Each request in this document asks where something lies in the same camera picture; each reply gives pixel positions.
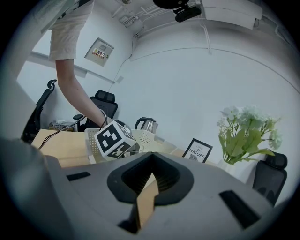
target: black office chair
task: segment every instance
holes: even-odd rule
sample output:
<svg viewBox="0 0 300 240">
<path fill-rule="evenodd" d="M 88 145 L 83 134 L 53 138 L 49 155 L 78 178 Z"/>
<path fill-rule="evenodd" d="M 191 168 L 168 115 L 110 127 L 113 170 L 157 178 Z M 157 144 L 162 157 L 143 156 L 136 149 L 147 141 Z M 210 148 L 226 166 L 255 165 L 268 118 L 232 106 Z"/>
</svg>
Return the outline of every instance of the black office chair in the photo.
<svg viewBox="0 0 300 240">
<path fill-rule="evenodd" d="M 287 177 L 287 157 L 284 154 L 273 152 L 265 161 L 259 161 L 255 170 L 253 189 L 257 190 L 272 205 L 275 205 Z"/>
<path fill-rule="evenodd" d="M 48 82 L 47 84 L 48 88 L 44 91 L 43 95 L 38 100 L 37 107 L 33 111 L 23 131 L 23 135 L 22 135 L 23 141 L 30 143 L 38 134 L 41 128 L 41 112 L 43 110 L 43 106 L 46 100 L 48 99 L 48 97 L 50 96 L 50 94 L 54 91 L 56 81 L 57 81 L 56 79 L 53 79 Z"/>
<path fill-rule="evenodd" d="M 96 106 L 103 110 L 105 114 L 113 119 L 114 114 L 118 109 L 118 104 L 116 104 L 114 94 L 99 90 L 94 97 L 90 97 Z M 73 117 L 74 120 L 79 120 L 83 115 L 78 114 Z M 92 120 L 87 119 L 85 124 L 80 125 L 80 122 L 77 123 L 77 131 L 84 132 L 87 128 L 99 128 L 100 126 L 94 123 Z"/>
</svg>

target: wall sign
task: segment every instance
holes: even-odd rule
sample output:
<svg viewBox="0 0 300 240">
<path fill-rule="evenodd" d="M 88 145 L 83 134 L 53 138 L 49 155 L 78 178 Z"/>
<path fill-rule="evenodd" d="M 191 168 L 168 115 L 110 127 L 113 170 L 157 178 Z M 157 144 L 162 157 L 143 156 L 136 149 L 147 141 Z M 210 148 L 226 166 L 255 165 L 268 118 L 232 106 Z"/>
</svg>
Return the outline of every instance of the wall sign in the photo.
<svg viewBox="0 0 300 240">
<path fill-rule="evenodd" d="M 205 163 L 211 150 L 212 146 L 193 138 L 182 157 Z"/>
<path fill-rule="evenodd" d="M 94 54 L 102 59 L 104 59 L 104 57 L 105 57 L 105 52 L 102 52 L 101 50 L 98 50 L 97 48 L 94 49 L 92 54 Z"/>
</svg>

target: framed picture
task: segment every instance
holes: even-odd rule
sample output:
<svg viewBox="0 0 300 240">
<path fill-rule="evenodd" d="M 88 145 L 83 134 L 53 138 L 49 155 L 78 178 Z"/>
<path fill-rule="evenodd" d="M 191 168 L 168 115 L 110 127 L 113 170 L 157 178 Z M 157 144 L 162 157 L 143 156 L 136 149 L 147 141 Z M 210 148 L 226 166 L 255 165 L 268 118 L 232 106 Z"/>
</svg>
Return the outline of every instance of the framed picture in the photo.
<svg viewBox="0 0 300 240">
<path fill-rule="evenodd" d="M 182 157 L 205 163 L 211 150 L 212 146 L 193 138 Z"/>
</svg>

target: white wall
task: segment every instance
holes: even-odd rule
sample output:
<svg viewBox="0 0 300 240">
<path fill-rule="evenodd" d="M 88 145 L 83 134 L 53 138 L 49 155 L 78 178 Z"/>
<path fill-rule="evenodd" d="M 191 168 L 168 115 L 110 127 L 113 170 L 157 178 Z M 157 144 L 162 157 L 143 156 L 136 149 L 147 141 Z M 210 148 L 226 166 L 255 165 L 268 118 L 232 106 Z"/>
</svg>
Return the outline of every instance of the white wall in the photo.
<svg viewBox="0 0 300 240">
<path fill-rule="evenodd" d="M 104 67 L 84 58 L 97 38 L 114 47 Z M 51 31 L 48 30 L 34 47 L 17 78 L 20 86 L 35 103 L 47 88 L 48 81 L 57 79 L 54 62 L 45 60 L 49 56 L 50 39 Z M 92 14 L 81 30 L 75 59 L 75 66 L 81 69 L 75 72 L 76 77 L 89 96 L 94 96 L 98 90 L 109 90 L 120 66 L 131 55 L 132 40 L 132 33 L 95 2 Z M 74 121 L 73 116 L 76 114 L 78 111 L 64 98 L 56 84 L 55 91 L 42 111 L 41 127 L 47 128 L 53 120 Z"/>
<path fill-rule="evenodd" d="M 124 99 L 118 102 L 119 119 L 134 127 L 138 118 L 153 117 L 159 123 L 157 134 L 184 150 L 192 138 L 212 145 L 209 160 L 215 163 L 222 158 L 216 122 L 225 107 L 254 104 L 282 117 L 278 151 L 289 163 L 279 203 L 293 193 L 300 177 L 298 63 L 270 34 L 227 26 L 208 27 L 212 55 L 196 22 L 143 37 L 121 68 L 124 79 L 111 92 Z M 235 176 L 247 182 L 254 166 L 237 163 Z"/>
<path fill-rule="evenodd" d="M 97 38 L 114 47 L 104 67 L 84 58 Z M 51 30 L 48 30 L 33 51 L 49 56 L 50 39 Z M 132 33 L 95 1 L 93 11 L 78 38 L 74 64 L 113 81 L 121 64 L 131 55 L 132 39 Z"/>
<path fill-rule="evenodd" d="M 75 75 L 89 96 L 94 96 L 98 90 L 108 91 L 111 86 L 109 81 L 91 73 L 77 70 Z M 33 57 L 25 62 L 18 76 L 19 84 L 35 103 L 46 90 L 48 81 L 52 79 L 57 79 L 54 64 L 46 66 L 38 64 Z M 66 100 L 56 83 L 55 90 L 49 96 L 41 113 L 41 128 L 48 128 L 49 123 L 56 120 L 74 121 L 73 116 L 76 114 L 77 110 Z"/>
</svg>

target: ceiling-mounted camera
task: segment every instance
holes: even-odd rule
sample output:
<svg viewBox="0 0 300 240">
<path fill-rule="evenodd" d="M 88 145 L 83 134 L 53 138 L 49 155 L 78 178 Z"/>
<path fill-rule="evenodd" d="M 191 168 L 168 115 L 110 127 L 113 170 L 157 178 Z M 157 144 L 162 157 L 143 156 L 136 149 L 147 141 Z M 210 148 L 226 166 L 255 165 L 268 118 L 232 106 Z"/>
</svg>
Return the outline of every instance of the ceiling-mounted camera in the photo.
<svg viewBox="0 0 300 240">
<path fill-rule="evenodd" d="M 131 3 L 131 0 L 122 0 L 122 2 L 123 2 L 124 4 L 129 4 L 129 3 Z"/>
<path fill-rule="evenodd" d="M 189 7 L 189 0 L 153 0 L 154 4 L 160 8 L 175 9 L 175 20 L 179 23 L 196 17 L 201 14 L 201 9 L 197 6 Z"/>
</svg>

